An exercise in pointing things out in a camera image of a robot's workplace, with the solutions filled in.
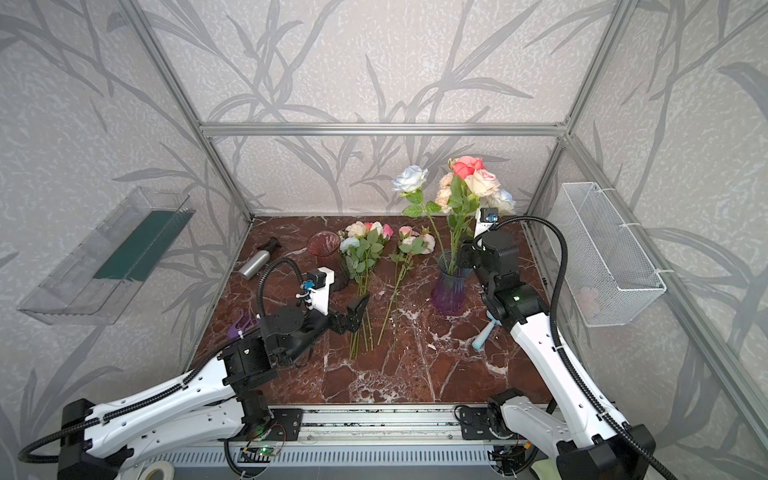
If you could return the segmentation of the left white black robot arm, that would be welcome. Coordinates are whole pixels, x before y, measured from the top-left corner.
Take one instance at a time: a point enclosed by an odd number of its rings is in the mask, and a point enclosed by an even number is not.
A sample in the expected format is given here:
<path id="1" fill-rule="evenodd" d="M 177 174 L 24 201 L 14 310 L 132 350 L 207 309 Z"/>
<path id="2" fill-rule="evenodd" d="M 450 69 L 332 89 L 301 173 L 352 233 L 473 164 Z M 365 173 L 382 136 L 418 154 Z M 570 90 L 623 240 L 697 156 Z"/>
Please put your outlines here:
<path id="1" fill-rule="evenodd" d="M 357 331 L 369 299 L 363 295 L 340 313 L 329 308 L 326 294 L 309 291 L 303 305 L 266 316 L 186 374 L 119 401 L 70 403 L 62 418 L 58 478 L 114 479 L 166 451 L 269 431 L 274 416 L 262 385 L 327 331 Z"/>

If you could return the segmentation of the pale blue rose stem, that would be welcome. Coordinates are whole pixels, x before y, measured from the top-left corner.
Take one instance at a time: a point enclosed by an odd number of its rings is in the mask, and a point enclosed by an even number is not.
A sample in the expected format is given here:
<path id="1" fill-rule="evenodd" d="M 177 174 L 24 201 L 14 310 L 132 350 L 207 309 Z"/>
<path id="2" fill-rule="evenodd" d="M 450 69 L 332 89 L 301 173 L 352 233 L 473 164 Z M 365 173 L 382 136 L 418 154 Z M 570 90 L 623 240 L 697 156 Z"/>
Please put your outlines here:
<path id="1" fill-rule="evenodd" d="M 404 198 L 408 205 L 402 214 L 409 218 L 426 216 L 429 219 L 433 235 L 442 253 L 445 252 L 444 244 L 440 238 L 434 216 L 441 211 L 441 207 L 435 201 L 427 201 L 423 193 L 423 187 L 427 180 L 427 169 L 417 165 L 406 167 L 393 181 L 393 191 L 399 197 Z"/>

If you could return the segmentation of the peach rose stem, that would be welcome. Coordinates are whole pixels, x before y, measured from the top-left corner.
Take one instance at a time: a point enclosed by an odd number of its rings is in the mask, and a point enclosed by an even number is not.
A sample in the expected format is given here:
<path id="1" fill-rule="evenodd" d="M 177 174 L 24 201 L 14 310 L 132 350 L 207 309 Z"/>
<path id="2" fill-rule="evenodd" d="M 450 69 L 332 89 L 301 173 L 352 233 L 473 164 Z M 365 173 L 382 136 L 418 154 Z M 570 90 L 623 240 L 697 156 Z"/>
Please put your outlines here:
<path id="1" fill-rule="evenodd" d="M 439 189 L 435 199 L 435 203 L 440 207 L 440 211 L 446 215 L 446 222 L 450 231 L 451 253 L 454 253 L 455 250 L 455 229 L 458 225 L 458 217 L 450 206 L 450 200 L 452 198 L 452 187 L 457 181 L 458 176 L 454 173 L 445 174 L 439 181 Z"/>

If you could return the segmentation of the purple blue glass vase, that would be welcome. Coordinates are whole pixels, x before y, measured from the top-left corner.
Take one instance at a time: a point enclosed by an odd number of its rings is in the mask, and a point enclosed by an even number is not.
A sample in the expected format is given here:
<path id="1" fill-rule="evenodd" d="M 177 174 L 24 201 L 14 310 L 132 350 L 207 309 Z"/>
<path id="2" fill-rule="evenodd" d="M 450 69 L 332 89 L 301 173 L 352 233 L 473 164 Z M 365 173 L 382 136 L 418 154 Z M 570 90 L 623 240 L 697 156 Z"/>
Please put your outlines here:
<path id="1" fill-rule="evenodd" d="M 455 315 L 461 311 L 466 299 L 465 283 L 472 272 L 471 268 L 450 270 L 451 261 L 450 253 L 438 257 L 439 275 L 430 294 L 432 305 L 443 315 Z"/>

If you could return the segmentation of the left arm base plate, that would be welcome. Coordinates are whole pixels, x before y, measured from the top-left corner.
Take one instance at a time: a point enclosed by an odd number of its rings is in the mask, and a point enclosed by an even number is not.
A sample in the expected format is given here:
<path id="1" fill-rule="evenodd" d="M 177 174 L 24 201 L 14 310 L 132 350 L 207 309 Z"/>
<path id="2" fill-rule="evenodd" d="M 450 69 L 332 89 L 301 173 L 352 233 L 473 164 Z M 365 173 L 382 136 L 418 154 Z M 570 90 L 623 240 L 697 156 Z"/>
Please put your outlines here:
<path id="1" fill-rule="evenodd" d="M 277 408 L 273 418 L 262 426 L 244 426 L 231 441 L 295 442 L 299 438 L 304 410 L 301 408 Z"/>

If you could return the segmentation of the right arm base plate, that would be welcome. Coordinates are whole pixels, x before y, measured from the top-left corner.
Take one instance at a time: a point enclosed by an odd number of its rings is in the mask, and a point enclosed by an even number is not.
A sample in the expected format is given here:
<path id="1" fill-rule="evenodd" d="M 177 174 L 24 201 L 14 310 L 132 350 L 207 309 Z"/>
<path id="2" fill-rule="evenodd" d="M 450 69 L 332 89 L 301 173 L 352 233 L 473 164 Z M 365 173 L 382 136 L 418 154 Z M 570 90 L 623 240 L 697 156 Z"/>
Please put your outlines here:
<path id="1" fill-rule="evenodd" d="M 495 408 L 457 405 L 453 415 L 464 440 L 505 440 L 513 436 Z"/>

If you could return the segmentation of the cream pink rose stem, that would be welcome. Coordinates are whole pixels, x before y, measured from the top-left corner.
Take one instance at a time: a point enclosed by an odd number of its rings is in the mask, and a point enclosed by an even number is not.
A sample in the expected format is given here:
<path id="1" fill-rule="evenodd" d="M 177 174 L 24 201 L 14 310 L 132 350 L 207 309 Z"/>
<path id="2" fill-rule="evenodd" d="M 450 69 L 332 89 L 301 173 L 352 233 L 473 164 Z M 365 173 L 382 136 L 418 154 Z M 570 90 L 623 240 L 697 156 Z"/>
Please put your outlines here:
<path id="1" fill-rule="evenodd" d="M 487 200 L 500 189 L 496 176 L 486 169 L 475 170 L 461 178 L 453 176 L 449 185 L 448 226 L 451 235 L 451 269 L 458 266 L 458 254 L 462 237 L 469 232 L 469 221 L 475 216 L 483 200 Z"/>

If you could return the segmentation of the white rose stem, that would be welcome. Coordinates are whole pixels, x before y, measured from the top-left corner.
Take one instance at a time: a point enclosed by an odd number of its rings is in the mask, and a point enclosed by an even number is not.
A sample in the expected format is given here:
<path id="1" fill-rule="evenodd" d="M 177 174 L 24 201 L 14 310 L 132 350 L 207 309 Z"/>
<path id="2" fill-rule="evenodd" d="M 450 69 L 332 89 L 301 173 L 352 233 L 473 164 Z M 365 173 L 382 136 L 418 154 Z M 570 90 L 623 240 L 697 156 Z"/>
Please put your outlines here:
<path id="1" fill-rule="evenodd" d="M 488 205 L 496 208 L 499 216 L 508 216 L 515 213 L 516 202 L 512 195 L 504 189 L 499 189 L 488 197 Z"/>

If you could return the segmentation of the pink red rose stem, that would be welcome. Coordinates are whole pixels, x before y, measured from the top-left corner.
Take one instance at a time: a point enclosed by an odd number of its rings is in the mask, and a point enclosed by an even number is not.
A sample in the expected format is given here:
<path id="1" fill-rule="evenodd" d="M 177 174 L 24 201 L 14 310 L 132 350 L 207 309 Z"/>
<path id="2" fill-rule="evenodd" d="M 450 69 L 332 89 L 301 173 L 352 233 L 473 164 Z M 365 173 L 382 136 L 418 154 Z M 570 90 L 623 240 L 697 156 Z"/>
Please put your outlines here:
<path id="1" fill-rule="evenodd" d="M 451 265 L 455 269 L 462 237 L 469 234 L 470 220 L 480 205 L 479 197 L 467 181 L 484 165 L 480 158 L 464 156 L 452 160 L 450 167 L 453 173 L 447 184 L 446 213 L 450 229 Z"/>

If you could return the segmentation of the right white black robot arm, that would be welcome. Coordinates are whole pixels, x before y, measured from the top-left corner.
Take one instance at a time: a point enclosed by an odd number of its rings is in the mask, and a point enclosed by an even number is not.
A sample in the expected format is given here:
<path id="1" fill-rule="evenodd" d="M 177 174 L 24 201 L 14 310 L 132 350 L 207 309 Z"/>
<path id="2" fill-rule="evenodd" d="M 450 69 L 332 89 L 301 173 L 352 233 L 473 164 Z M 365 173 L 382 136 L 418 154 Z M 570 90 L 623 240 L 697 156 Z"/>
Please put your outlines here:
<path id="1" fill-rule="evenodd" d="M 518 390 L 489 403 L 496 435 L 520 435 L 554 460 L 563 479 L 642 479 L 645 454 L 655 440 L 643 425 L 630 425 L 591 380 L 555 323 L 557 302 L 545 302 L 520 278 L 512 235 L 480 223 L 463 243 L 459 264 L 472 267 L 491 327 L 509 332 L 524 350 L 553 396 L 561 415 L 535 406 Z"/>

